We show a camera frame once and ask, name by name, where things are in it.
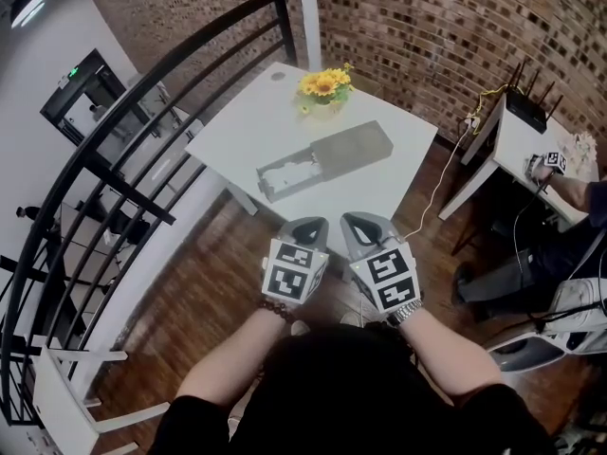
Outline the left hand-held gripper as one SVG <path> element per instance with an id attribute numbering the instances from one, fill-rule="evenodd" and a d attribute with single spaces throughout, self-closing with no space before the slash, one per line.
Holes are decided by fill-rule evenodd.
<path id="1" fill-rule="evenodd" d="M 329 255 L 324 252 L 328 232 L 329 223 L 320 216 L 284 223 L 279 230 L 280 240 L 271 240 L 264 258 L 262 294 L 282 302 L 304 304 L 320 286 L 328 265 Z"/>

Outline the grey tray with white parts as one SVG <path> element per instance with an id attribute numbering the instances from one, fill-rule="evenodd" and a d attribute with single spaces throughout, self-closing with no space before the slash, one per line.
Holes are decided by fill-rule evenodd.
<path id="1" fill-rule="evenodd" d="M 303 183 L 298 184 L 294 187 L 284 189 L 282 191 L 275 191 L 262 178 L 262 173 L 267 171 L 268 169 L 277 168 L 277 167 L 285 164 L 286 162 L 290 162 L 290 161 L 299 163 L 299 162 L 304 162 L 306 160 L 314 160 L 315 162 L 317 162 L 319 164 L 314 152 L 312 151 L 312 149 L 310 147 L 308 147 L 308 148 L 300 150 L 292 155 L 280 158 L 280 159 L 256 170 L 257 176 L 258 176 L 258 187 L 260 189 L 260 192 L 262 192 L 265 195 L 265 197 L 267 198 L 267 200 L 270 203 L 275 203 L 275 202 L 282 200 L 284 198 L 287 198 L 288 196 L 291 196 L 295 193 L 309 189 L 317 184 L 320 184 L 323 181 L 323 176 L 321 174 L 314 178 L 307 179 Z"/>

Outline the grey sliding box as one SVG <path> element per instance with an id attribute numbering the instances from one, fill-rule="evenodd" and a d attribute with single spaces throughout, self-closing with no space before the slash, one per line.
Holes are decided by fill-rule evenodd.
<path id="1" fill-rule="evenodd" d="M 311 143 L 322 179 L 330 181 L 388 158 L 394 144 L 376 120 Z"/>

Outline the person's right forearm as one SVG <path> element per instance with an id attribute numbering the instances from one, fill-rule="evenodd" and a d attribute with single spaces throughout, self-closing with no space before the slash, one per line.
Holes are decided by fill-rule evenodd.
<path id="1" fill-rule="evenodd" d="M 456 405 L 489 386 L 502 385 L 502 373 L 480 345 L 441 323 L 425 308 L 398 325 L 433 383 Z"/>

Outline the crumpled white tissues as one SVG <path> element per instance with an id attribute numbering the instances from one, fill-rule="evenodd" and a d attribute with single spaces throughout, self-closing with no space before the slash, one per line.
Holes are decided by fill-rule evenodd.
<path id="1" fill-rule="evenodd" d="M 286 162 L 262 173 L 262 178 L 275 191 L 282 191 L 322 174 L 321 166 L 314 160 Z"/>

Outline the silver wristwatch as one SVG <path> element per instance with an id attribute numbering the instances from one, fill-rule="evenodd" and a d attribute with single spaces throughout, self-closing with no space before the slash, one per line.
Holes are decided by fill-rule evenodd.
<path id="1" fill-rule="evenodd" d="M 395 328 L 406 321 L 414 312 L 423 307 L 421 299 L 411 300 L 397 308 L 393 313 L 388 315 L 388 322 Z"/>

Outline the person's black shirt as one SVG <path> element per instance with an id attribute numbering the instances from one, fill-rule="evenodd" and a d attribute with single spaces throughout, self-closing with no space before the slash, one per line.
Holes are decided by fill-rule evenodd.
<path id="1" fill-rule="evenodd" d="M 195 397 L 165 412 L 148 455 L 557 455 L 510 387 L 451 406 L 395 335 L 337 325 L 277 343 L 236 430 Z"/>

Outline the white side table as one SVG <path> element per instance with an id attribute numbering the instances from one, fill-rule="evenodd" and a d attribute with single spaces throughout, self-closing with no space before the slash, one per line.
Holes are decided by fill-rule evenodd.
<path id="1" fill-rule="evenodd" d="M 492 132 L 496 133 L 493 149 L 469 180 L 442 208 L 438 217 L 450 218 L 497 170 L 512 176 L 527 189 L 534 191 L 534 184 L 525 176 L 528 158 L 544 155 L 559 148 L 559 140 L 567 131 L 556 120 L 547 121 L 547 129 L 539 134 L 535 129 L 506 109 L 506 99 L 500 98 L 484 121 L 479 134 L 469 145 L 460 163 L 468 165 L 477 156 Z"/>

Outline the office desk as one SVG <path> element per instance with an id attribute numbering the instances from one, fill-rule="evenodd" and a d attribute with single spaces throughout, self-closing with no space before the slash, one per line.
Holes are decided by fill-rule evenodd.
<path id="1" fill-rule="evenodd" d="M 60 211 L 60 234 L 62 241 L 65 240 L 78 213 L 79 212 L 76 209 L 72 208 L 67 203 L 62 203 Z M 67 276 L 65 282 L 68 282 L 69 279 L 75 277 L 77 266 L 100 226 L 101 223 L 99 221 L 87 215 L 85 215 L 80 222 L 80 225 L 76 229 L 64 252 L 64 268 Z M 88 260 L 84 264 L 70 293 L 70 297 L 77 307 L 82 304 L 87 289 L 98 274 L 98 270 L 101 268 L 105 259 L 109 256 L 110 251 L 119 240 L 119 237 L 118 234 L 107 228 L 93 247 Z M 126 261 L 134 250 L 135 245 L 130 244 L 128 240 L 125 240 L 117 250 L 116 255 L 101 276 L 98 286 L 93 290 L 88 306 L 90 312 L 99 306 L 104 296 L 104 288 L 109 288 L 111 286 L 122 268 L 126 266 Z"/>
<path id="2" fill-rule="evenodd" d="M 172 135 L 190 115 L 176 105 L 168 107 L 171 96 L 164 84 L 158 83 L 139 101 L 139 106 L 149 118 L 155 118 L 166 109 L 166 113 L 159 119 L 151 135 L 155 138 L 166 138 Z"/>

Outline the black metal railing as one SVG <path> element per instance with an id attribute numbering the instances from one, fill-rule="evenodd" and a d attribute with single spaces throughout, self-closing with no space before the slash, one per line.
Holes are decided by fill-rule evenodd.
<path id="1" fill-rule="evenodd" d="M 0 259 L 11 276 L 0 291 L 7 305 L 0 317 L 0 413 L 12 426 L 40 424 L 33 407 L 33 358 L 48 341 L 73 351 L 85 349 L 104 310 L 153 235 L 175 222 L 177 202 L 204 172 L 189 168 L 184 146 L 192 126 L 232 87 L 278 51 L 295 63 L 297 53 L 287 0 L 249 0 L 203 26 L 174 47 L 127 89 L 77 147 L 54 181 L 16 261 Z M 151 135 L 166 109 L 149 118 L 139 101 L 163 83 L 190 117 L 170 136 Z M 79 213 L 64 241 L 60 211 Z M 65 282 L 64 252 L 87 215 L 101 223 L 75 277 Z M 119 240 L 77 307 L 70 293 L 103 232 Z M 97 308 L 88 310 L 93 290 L 122 243 L 134 252 Z"/>

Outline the white vertical pipe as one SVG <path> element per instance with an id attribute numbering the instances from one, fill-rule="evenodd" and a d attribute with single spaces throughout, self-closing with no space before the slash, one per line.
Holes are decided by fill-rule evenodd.
<path id="1" fill-rule="evenodd" d="M 303 28 L 308 55 L 308 68 L 317 72 L 322 70 L 322 45 L 318 0 L 301 0 L 303 10 Z"/>

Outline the white bag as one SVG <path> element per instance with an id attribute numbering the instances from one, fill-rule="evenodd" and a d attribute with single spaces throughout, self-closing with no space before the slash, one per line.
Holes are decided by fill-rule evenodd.
<path id="1" fill-rule="evenodd" d="M 607 279 L 562 282 L 552 307 L 547 332 L 568 354 L 607 354 Z"/>

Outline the black framed doorway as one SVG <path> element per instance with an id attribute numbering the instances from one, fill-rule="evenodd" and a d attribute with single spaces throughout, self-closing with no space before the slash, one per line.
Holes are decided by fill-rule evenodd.
<path id="1" fill-rule="evenodd" d="M 68 78 L 76 66 L 79 72 Z M 40 114 L 78 146 L 97 126 L 89 106 L 103 105 L 109 109 L 126 88 L 96 48 L 74 67 L 60 79 Z"/>

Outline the white wooden chair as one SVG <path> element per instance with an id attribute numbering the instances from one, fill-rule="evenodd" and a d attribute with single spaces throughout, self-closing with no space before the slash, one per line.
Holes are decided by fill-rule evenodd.
<path id="1" fill-rule="evenodd" d="M 97 421 L 62 368 L 62 363 L 124 361 L 124 351 L 91 352 L 41 348 L 34 362 L 33 407 L 62 455 L 91 455 L 100 437 L 108 432 L 148 421 L 164 414 L 164 402 L 116 418 Z"/>

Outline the black pendant lamp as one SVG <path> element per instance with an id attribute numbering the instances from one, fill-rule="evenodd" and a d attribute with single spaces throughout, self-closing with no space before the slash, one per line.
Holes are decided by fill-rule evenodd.
<path id="1" fill-rule="evenodd" d="M 14 0 L 10 6 L 10 28 L 24 27 L 44 6 L 46 0 Z"/>

